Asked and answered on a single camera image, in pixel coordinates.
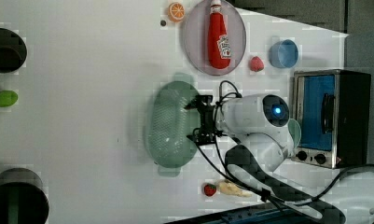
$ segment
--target table surface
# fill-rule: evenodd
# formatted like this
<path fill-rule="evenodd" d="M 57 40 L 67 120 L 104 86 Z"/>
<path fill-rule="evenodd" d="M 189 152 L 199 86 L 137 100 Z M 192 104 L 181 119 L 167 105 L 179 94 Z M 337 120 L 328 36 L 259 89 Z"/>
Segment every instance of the table surface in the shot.
<path fill-rule="evenodd" d="M 187 13 L 198 2 L 184 0 Z M 170 3 L 0 0 L 0 27 L 17 31 L 29 50 L 23 68 L 0 75 L 0 90 L 20 96 L 0 108 L 0 172 L 26 167 L 41 176 L 49 223 L 163 223 L 260 203 L 256 195 L 206 198 L 201 185 L 220 175 L 199 152 L 178 177 L 158 175 L 144 147 L 148 100 L 174 79 L 193 78 L 200 93 L 217 95 L 226 79 L 243 95 L 274 92 L 289 102 L 295 70 L 343 66 L 345 34 L 238 9 L 247 32 L 243 60 L 226 76 L 205 75 L 184 53 L 182 24 L 167 20 Z M 297 43 L 299 61 L 273 68 L 269 48 L 286 38 Z M 253 56 L 263 71 L 250 71 Z M 221 139 L 220 147 L 231 143 Z M 211 147 L 205 152 L 219 164 Z M 318 188 L 336 172 L 292 161 L 277 170 Z"/>

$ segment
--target green lime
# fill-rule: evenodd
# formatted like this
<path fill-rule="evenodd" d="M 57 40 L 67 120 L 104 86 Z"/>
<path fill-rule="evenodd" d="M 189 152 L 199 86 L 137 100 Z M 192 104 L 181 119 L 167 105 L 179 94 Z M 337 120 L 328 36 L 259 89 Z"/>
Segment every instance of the green lime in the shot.
<path fill-rule="evenodd" d="M 14 91 L 0 91 L 0 107 L 14 105 L 18 101 L 18 94 Z"/>

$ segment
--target white bottle cap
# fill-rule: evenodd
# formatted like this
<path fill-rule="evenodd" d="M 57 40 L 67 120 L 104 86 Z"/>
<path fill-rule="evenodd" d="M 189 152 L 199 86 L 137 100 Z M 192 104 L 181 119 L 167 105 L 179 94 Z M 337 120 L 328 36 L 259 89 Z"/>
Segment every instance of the white bottle cap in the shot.
<path fill-rule="evenodd" d="M 221 0 L 213 0 L 211 6 L 214 5 L 221 6 Z"/>

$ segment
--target oven knob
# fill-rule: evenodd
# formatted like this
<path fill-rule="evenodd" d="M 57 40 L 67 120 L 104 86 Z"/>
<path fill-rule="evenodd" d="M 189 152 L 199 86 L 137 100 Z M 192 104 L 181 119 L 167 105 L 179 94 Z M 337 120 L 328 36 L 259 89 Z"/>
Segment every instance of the oven knob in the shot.
<path fill-rule="evenodd" d="M 300 151 L 298 154 L 297 154 L 297 157 L 300 161 L 305 161 L 307 158 L 308 158 L 308 154 L 306 154 L 305 151 Z"/>
<path fill-rule="evenodd" d="M 318 164 L 322 165 L 326 163 L 326 156 L 323 154 L 318 154 L 314 157 L 314 159 L 317 161 Z"/>

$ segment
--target plate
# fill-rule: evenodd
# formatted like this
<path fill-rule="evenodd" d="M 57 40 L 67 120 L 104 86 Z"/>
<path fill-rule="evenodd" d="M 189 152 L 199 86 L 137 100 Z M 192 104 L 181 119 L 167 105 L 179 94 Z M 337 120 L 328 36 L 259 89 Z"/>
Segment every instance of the plate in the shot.
<path fill-rule="evenodd" d="M 200 127 L 200 115 L 184 107 L 196 95 L 190 84 L 174 81 L 159 90 L 148 109 L 145 147 L 161 167 L 179 168 L 195 156 L 197 148 L 187 135 Z"/>
<path fill-rule="evenodd" d="M 198 3 L 187 16 L 184 24 L 184 44 L 190 62 L 203 73 L 223 76 L 233 71 L 242 60 L 245 52 L 245 27 L 236 8 L 226 1 L 221 1 L 222 14 L 230 43 L 230 65 L 216 69 L 210 65 L 207 54 L 207 35 L 210 25 L 211 0 Z"/>

